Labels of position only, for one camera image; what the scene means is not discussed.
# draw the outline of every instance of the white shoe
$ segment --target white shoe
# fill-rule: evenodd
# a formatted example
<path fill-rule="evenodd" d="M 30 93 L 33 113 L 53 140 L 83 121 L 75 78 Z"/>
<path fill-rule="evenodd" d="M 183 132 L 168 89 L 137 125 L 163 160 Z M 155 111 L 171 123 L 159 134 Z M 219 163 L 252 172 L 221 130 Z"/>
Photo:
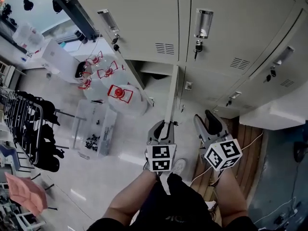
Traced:
<path fill-rule="evenodd" d="M 173 173 L 176 175 L 180 175 L 185 169 L 185 165 L 186 165 L 185 159 L 183 158 L 179 159 L 178 161 L 175 162 L 169 174 Z"/>

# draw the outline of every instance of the wooden floor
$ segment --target wooden floor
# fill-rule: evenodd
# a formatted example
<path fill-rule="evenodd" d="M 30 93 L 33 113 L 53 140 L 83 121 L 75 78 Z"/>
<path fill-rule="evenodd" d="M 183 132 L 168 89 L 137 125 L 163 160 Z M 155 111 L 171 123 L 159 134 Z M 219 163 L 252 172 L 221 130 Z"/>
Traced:
<path fill-rule="evenodd" d="M 241 148 L 249 145 L 257 136 L 262 133 L 261 128 L 254 128 L 250 126 L 240 125 L 238 118 L 235 119 L 223 119 L 228 125 L 229 133 L 232 134 L 233 138 L 237 138 Z M 261 151 L 262 136 L 258 138 L 251 146 L 243 150 L 243 156 L 239 162 L 232 167 L 234 174 L 236 175 L 237 181 L 241 187 L 241 190 L 247 199 L 253 184 L 257 164 Z M 194 177 L 203 173 L 210 167 L 209 163 L 202 163 L 201 158 L 198 157 L 198 161 L 195 167 Z M 213 169 L 210 169 L 203 176 L 197 178 L 191 187 L 203 196 L 205 201 L 217 201 L 215 193 L 213 192 L 214 187 L 208 186 L 212 180 Z M 221 218 L 219 208 L 216 210 L 215 222 L 221 224 Z"/>

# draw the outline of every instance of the person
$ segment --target person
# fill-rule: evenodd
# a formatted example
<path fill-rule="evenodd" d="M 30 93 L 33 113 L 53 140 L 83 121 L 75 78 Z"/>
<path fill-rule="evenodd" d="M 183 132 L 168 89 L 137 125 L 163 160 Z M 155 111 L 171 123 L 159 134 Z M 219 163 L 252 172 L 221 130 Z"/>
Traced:
<path fill-rule="evenodd" d="M 161 228 L 257 231 L 247 216 L 246 200 L 231 168 L 224 170 L 215 189 L 222 218 L 220 227 L 212 220 L 203 197 L 182 181 L 180 174 L 184 167 L 184 159 L 174 164 L 167 179 L 170 195 L 166 194 L 158 175 L 144 169 L 114 197 L 104 216 L 88 231 Z M 140 212 L 131 224 L 138 210 Z"/>

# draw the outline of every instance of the pink cloth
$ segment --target pink cloth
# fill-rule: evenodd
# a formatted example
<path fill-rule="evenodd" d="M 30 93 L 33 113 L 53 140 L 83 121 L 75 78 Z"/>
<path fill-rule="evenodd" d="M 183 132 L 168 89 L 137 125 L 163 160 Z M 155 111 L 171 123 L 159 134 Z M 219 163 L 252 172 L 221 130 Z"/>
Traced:
<path fill-rule="evenodd" d="M 34 216 L 48 208 L 45 190 L 35 184 L 31 178 L 22 178 L 5 172 L 9 185 L 10 199 L 29 210 Z"/>

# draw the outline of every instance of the white floor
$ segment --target white floor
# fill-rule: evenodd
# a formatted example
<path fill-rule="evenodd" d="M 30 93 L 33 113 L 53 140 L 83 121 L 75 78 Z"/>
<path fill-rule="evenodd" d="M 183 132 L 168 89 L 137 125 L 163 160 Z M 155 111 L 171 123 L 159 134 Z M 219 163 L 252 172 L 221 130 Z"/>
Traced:
<path fill-rule="evenodd" d="M 80 99 L 85 99 L 77 85 L 69 84 L 56 76 L 46 78 L 47 70 L 28 70 L 19 85 L 19 90 L 54 103 L 56 108 L 75 114 Z M 198 157 L 200 141 L 193 126 L 194 112 L 186 112 L 175 127 L 176 158 L 185 158 L 187 167 L 183 180 L 192 180 L 195 162 Z M 142 171 L 147 132 L 164 114 L 155 108 L 149 109 L 140 118 L 127 118 L 119 114 L 113 133 L 110 154 L 97 160 L 86 160 L 74 150 L 65 150 L 65 158 L 60 159 L 60 170 L 56 173 L 34 170 L 32 175 L 41 172 L 42 177 L 35 179 L 38 184 L 55 184 L 47 191 L 50 207 L 44 210 L 42 218 L 47 222 L 44 230 L 75 231 L 86 230 L 105 212 L 112 198 Z M 68 146 L 73 118 L 58 115 L 61 126 L 54 126 L 58 145 Z M 166 186 L 166 175 L 162 175 Z"/>

